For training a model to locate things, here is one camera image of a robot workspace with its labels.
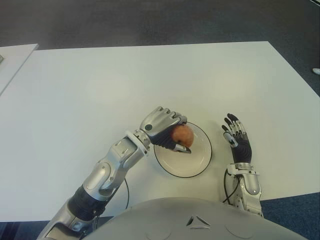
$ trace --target floor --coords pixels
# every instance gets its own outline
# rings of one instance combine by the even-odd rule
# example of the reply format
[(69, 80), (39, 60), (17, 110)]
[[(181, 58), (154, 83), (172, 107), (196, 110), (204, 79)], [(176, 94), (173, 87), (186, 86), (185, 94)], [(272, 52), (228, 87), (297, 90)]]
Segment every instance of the floor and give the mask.
[[(320, 7), (310, 0), (1, 0), (0, 46), (39, 49), (269, 41), (320, 95)], [(266, 219), (320, 239), (320, 194), (267, 200)], [(34, 240), (47, 222), (0, 222)]]

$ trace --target gray carpet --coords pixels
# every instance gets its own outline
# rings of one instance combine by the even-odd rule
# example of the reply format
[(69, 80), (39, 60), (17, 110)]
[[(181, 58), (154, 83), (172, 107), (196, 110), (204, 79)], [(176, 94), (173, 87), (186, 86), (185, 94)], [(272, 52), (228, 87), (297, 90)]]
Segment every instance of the gray carpet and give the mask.
[(0, 0), (0, 46), (39, 49), (269, 41), (320, 94), (309, 0)]

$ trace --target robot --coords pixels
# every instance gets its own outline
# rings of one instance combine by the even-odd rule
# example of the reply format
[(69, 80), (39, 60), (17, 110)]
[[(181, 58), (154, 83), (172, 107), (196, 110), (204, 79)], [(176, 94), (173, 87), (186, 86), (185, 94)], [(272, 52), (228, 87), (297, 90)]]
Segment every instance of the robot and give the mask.
[[(212, 240), (212, 239), (305, 239), (263, 218), (258, 172), (251, 165), (248, 134), (233, 114), (228, 114), (223, 136), (230, 144), (234, 163), (224, 174), (223, 203), (201, 199), (170, 197), (149, 200), (128, 208), (85, 237), (88, 240)], [(150, 145), (181, 154), (191, 150), (171, 138), (177, 125), (187, 117), (168, 108), (157, 107), (134, 132), (116, 141), (91, 174), (68, 199), (38, 236), (38, 240), (79, 240), (105, 211), (108, 202), (125, 180), (126, 174)], [(226, 176), (233, 176), (234, 190), (228, 195)]]

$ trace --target robotic hand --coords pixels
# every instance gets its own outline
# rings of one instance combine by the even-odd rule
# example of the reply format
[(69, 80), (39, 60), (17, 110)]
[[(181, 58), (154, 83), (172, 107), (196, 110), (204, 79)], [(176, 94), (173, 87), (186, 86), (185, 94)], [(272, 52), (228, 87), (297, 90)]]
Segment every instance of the robotic hand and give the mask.
[(115, 142), (91, 174), (66, 201), (38, 236), (38, 240), (80, 239), (83, 232), (105, 211), (105, 207), (124, 181), (126, 174), (148, 153), (150, 144), (176, 152), (191, 153), (190, 149), (174, 142), (172, 130), (187, 122), (187, 117), (157, 107), (133, 133)]
[[(224, 173), (225, 201), (244, 211), (263, 217), (260, 205), (261, 186), (258, 181), (259, 174), (255, 171), (254, 166), (251, 165), (252, 150), (248, 134), (236, 116), (228, 113), (227, 117), (224, 121), (229, 128), (222, 125), (223, 136), (231, 146), (234, 163), (229, 164)], [(230, 195), (227, 194), (226, 189), (227, 174), (234, 176), (234, 191)]]
[(183, 125), (187, 122), (186, 116), (180, 113), (170, 111), (161, 106), (152, 111), (141, 123), (140, 129), (134, 132), (142, 142), (150, 142), (175, 152), (191, 153), (188, 147), (174, 142), (171, 138), (171, 132), (177, 125)]

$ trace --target robot forearm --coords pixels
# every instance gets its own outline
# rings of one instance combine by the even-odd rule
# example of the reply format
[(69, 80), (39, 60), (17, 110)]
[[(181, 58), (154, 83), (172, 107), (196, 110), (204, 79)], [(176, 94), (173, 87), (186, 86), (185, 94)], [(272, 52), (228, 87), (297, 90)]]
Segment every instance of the robot forearm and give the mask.
[(107, 155), (97, 162), (75, 194), (43, 229), (38, 240), (79, 239), (95, 217), (105, 211), (109, 198), (124, 181), (127, 171), (147, 154), (149, 139), (143, 134), (138, 138), (135, 134), (126, 132), (126, 137), (111, 146)]

